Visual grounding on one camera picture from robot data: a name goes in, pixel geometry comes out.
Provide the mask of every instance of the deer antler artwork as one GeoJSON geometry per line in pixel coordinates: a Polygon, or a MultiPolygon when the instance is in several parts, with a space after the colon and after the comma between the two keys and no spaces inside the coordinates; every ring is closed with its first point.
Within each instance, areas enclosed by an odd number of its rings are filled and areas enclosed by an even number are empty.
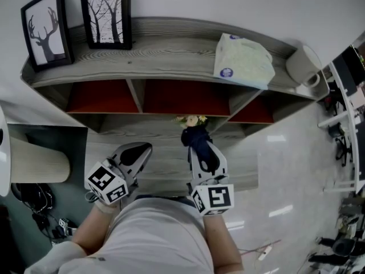
{"type": "Polygon", "coordinates": [[[52,30],[50,32],[48,32],[46,27],[45,26],[43,27],[46,32],[45,38],[42,39],[40,37],[39,32],[37,32],[38,35],[34,34],[34,29],[35,29],[35,26],[33,25],[33,16],[34,15],[32,15],[30,20],[28,21],[28,32],[29,32],[29,37],[31,39],[36,39],[37,41],[35,43],[38,46],[42,47],[44,56],[46,57],[47,62],[52,62],[54,60],[63,59],[66,56],[65,56],[65,54],[54,54],[50,48],[50,36],[57,31],[59,23],[57,20],[56,12],[51,7],[48,7],[48,14],[50,15],[50,18],[51,18],[52,30]]]}

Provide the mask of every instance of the white t-shirt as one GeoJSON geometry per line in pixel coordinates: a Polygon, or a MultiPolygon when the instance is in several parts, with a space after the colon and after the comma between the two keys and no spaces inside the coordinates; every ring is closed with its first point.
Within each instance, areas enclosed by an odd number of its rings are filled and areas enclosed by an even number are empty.
{"type": "Polygon", "coordinates": [[[202,218],[186,204],[134,201],[115,218],[106,241],[87,256],[75,243],[56,245],[25,274],[214,273],[202,218]]]}

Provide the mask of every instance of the black and white marker cube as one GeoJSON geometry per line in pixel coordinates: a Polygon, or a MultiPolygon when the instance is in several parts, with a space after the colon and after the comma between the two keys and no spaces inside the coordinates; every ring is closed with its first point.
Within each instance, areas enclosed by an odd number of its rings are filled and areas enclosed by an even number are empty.
{"type": "Polygon", "coordinates": [[[106,204],[112,204],[128,194],[125,180],[100,162],[94,165],[86,180],[92,191],[106,204]]]}
{"type": "Polygon", "coordinates": [[[195,186],[191,196],[200,215],[222,214],[234,207],[232,184],[195,186]]]}

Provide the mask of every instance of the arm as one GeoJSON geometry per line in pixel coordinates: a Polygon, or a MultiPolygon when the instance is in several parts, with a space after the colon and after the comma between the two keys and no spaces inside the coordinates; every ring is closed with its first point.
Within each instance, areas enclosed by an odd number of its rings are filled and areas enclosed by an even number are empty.
{"type": "Polygon", "coordinates": [[[88,255],[97,252],[102,247],[114,216],[112,213],[105,213],[104,211],[95,205],[72,238],[72,241],[82,247],[88,255]]]}
{"type": "Polygon", "coordinates": [[[243,271],[241,255],[222,216],[204,216],[206,242],[216,274],[243,271]]]}

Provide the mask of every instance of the power strip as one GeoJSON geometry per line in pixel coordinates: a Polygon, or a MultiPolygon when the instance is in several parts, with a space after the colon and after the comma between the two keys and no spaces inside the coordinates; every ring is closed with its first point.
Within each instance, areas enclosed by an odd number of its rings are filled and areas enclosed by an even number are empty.
{"type": "Polygon", "coordinates": [[[266,249],[263,251],[263,253],[260,255],[260,257],[258,257],[259,261],[262,261],[268,253],[270,253],[270,251],[273,249],[273,247],[271,246],[267,246],[266,249]]]}

